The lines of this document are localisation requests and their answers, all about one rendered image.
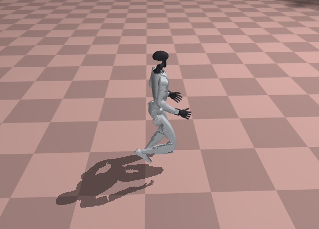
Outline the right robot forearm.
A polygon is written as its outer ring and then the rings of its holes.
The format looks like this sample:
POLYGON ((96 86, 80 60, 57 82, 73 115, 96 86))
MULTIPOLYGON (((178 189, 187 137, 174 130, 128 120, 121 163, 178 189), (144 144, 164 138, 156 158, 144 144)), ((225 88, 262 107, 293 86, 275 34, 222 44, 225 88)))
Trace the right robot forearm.
POLYGON ((160 106, 162 109, 166 112, 169 112, 171 114, 176 114, 178 115, 179 110, 176 110, 175 108, 171 107, 169 104, 167 104, 165 101, 161 101, 160 106))

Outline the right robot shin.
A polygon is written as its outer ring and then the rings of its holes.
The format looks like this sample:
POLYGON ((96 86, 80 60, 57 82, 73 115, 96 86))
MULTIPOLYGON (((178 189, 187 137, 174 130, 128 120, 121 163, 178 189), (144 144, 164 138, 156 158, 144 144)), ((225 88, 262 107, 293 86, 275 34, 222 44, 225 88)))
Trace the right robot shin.
POLYGON ((166 145, 165 143, 155 145, 154 147, 142 149, 142 153, 145 154, 167 154, 173 153, 175 147, 172 144, 166 145))

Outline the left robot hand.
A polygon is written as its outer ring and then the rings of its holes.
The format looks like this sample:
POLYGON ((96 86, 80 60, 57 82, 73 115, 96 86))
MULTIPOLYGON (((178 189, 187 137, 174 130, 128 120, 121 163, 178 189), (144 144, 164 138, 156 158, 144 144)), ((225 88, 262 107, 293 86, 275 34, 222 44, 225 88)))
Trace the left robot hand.
POLYGON ((169 90, 168 90, 168 92, 170 92, 170 94, 169 94, 168 97, 170 97, 171 99, 175 100, 177 103, 178 103, 178 101, 180 102, 180 100, 182 100, 182 99, 181 99, 182 96, 178 95, 178 94, 180 94, 179 92, 171 92, 171 91, 169 91, 169 90), (178 97, 178 96, 179 96, 179 97, 178 97), (177 97, 177 98, 176 98, 176 97, 177 97), (180 97, 181 97, 181 98, 180 98, 180 97), (179 98, 180 100, 179 100, 178 98, 179 98), (177 99, 178 101, 177 101, 176 99, 177 99))

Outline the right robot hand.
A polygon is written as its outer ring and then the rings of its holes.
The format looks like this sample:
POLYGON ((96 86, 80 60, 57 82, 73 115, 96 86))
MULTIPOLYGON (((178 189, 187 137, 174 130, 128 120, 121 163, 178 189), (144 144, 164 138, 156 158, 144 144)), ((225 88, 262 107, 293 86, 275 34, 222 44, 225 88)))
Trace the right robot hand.
MULTIPOLYGON (((188 109, 189 109, 189 108, 184 109, 184 110, 176 109, 176 110, 179 110, 179 113, 178 113, 177 115, 180 115, 180 116, 183 117, 183 118, 189 119, 189 118, 187 118, 187 117, 190 117, 190 116, 188 116, 188 115, 191 115, 191 114, 188 114, 188 113, 191 113, 191 112, 186 111, 186 110, 188 110, 188 109)), ((176 115, 176 114, 175 114, 175 115, 176 115)))

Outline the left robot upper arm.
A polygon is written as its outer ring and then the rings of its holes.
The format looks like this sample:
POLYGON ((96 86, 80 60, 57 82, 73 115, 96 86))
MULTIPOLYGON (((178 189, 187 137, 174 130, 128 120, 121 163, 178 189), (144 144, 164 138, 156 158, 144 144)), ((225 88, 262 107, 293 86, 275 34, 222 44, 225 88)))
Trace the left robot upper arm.
MULTIPOLYGON (((152 67, 152 70, 156 68, 156 67, 152 67)), ((150 77, 150 80, 149 80, 149 86, 152 88, 152 78, 150 77)))

